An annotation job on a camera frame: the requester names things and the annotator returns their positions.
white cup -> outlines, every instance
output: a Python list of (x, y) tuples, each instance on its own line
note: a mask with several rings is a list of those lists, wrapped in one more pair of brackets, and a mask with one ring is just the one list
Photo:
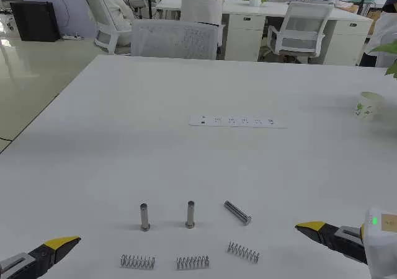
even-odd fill
[(383, 105), (385, 98), (373, 92), (361, 92), (355, 108), (355, 115), (363, 120), (372, 120)]

white shirt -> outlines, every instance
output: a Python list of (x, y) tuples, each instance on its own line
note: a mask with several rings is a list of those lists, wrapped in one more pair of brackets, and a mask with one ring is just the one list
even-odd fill
[(130, 30), (135, 19), (132, 10), (123, 0), (104, 0), (118, 31)]
[(223, 0), (182, 0), (181, 20), (220, 25)]

shiny floor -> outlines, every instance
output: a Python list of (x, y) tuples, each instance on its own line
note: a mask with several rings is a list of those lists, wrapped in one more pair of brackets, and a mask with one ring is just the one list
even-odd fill
[(10, 143), (6, 140), (18, 136), (97, 55), (104, 54), (92, 40), (23, 42), (9, 19), (0, 14), (0, 152)]

power strip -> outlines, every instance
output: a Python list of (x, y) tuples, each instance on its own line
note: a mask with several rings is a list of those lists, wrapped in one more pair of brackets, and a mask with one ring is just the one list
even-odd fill
[(62, 39), (64, 39), (64, 40), (83, 40), (84, 37), (81, 37), (79, 35), (76, 35), (76, 36), (64, 35), (64, 36), (62, 36)]
[(190, 126), (286, 128), (273, 119), (249, 116), (192, 115)]

metal spring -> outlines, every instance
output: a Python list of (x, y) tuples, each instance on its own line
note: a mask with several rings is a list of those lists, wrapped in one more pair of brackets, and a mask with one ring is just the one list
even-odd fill
[(255, 264), (257, 264), (259, 260), (258, 252), (245, 248), (237, 243), (229, 242), (228, 252), (234, 255), (238, 255), (243, 259), (248, 259)]
[(210, 259), (208, 256), (191, 256), (191, 257), (177, 257), (177, 270), (196, 270), (199, 268), (208, 268), (210, 266)]
[(137, 268), (140, 270), (152, 270), (154, 268), (154, 257), (123, 254), (121, 266), (124, 268)]

